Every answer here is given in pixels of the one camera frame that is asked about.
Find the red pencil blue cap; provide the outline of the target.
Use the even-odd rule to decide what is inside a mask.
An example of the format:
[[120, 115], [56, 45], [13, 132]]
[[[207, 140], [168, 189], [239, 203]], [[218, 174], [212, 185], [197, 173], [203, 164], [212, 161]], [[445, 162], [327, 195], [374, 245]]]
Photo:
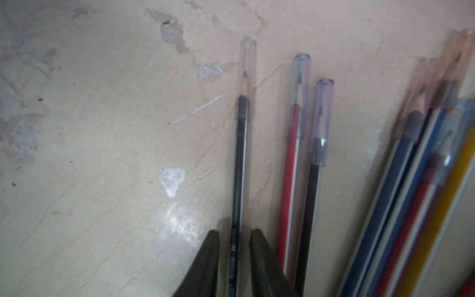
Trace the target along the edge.
[[414, 175], [404, 199], [393, 208], [393, 216], [387, 224], [392, 227], [392, 233], [381, 252], [372, 290], [368, 292], [370, 296], [391, 297], [394, 294], [427, 212], [470, 127], [474, 111], [473, 99], [458, 99], [453, 111], [436, 130], [435, 140], [429, 144], [428, 156], [421, 160], [423, 167]]

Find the yellow striped pencil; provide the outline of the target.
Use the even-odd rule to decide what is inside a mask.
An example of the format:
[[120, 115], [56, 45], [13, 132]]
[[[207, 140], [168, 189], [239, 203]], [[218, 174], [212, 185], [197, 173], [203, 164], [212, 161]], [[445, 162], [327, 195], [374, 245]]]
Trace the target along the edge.
[[450, 220], [475, 168], [475, 128], [471, 127], [444, 188], [432, 205], [426, 224], [395, 292], [416, 297], [432, 265]]

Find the blue pencil pink cap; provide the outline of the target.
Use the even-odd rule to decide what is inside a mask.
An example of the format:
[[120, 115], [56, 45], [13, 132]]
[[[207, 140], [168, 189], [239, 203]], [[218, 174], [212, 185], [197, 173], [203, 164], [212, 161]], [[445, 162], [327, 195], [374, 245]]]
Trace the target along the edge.
[[428, 112], [428, 100], [442, 67], [439, 58], [423, 59], [407, 92], [406, 101], [392, 134], [392, 149], [380, 175], [371, 213], [368, 215], [351, 261], [337, 291], [338, 297], [356, 297], [370, 265], [395, 193], [408, 159], [418, 141], [420, 130]]

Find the black striped pencil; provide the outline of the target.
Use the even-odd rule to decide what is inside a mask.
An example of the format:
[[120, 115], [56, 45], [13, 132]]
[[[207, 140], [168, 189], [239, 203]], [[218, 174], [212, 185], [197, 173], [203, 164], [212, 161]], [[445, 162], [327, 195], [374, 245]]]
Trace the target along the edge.
[[315, 84], [308, 153], [308, 182], [304, 206], [303, 226], [299, 245], [298, 263], [294, 282], [295, 292], [305, 297], [308, 279], [313, 231], [320, 189], [321, 169], [325, 167], [329, 127], [332, 112], [334, 81], [320, 79]]
[[226, 277], [226, 296], [236, 297], [239, 291], [239, 269], [243, 204], [246, 182], [247, 135], [255, 70], [256, 43], [244, 37], [240, 44], [236, 96], [236, 148], [231, 212], [230, 252]]

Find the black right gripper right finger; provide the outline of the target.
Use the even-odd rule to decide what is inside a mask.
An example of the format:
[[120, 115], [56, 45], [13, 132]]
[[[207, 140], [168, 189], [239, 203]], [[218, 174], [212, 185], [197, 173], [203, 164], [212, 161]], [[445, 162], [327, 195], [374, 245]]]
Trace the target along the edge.
[[261, 229], [251, 230], [249, 248], [252, 296], [297, 297]]

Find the red striped pencil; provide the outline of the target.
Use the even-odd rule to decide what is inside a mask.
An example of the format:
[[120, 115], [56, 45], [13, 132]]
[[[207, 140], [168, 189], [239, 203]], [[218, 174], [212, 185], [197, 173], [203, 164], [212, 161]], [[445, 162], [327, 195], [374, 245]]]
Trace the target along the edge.
[[278, 225], [276, 257], [284, 276], [289, 274], [293, 206], [296, 197], [296, 179], [299, 150], [304, 138], [306, 106], [309, 98], [311, 57], [299, 53], [293, 59], [289, 88], [289, 111], [286, 127], [286, 155], [283, 173], [282, 197]]

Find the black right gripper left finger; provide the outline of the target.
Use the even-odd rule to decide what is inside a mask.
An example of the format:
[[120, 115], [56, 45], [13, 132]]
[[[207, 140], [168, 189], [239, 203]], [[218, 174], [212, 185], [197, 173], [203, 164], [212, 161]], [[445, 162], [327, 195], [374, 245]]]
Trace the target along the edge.
[[173, 297], [215, 297], [219, 252], [219, 232], [210, 230]]

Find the blue pencil orange cap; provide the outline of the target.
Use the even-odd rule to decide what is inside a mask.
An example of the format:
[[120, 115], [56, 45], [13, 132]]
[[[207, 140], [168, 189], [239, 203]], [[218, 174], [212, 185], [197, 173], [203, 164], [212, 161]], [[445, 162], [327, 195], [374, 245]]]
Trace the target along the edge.
[[391, 277], [402, 228], [444, 119], [475, 49], [475, 32], [457, 32], [440, 59], [421, 64], [395, 132], [390, 163], [341, 289], [343, 297], [379, 297]]

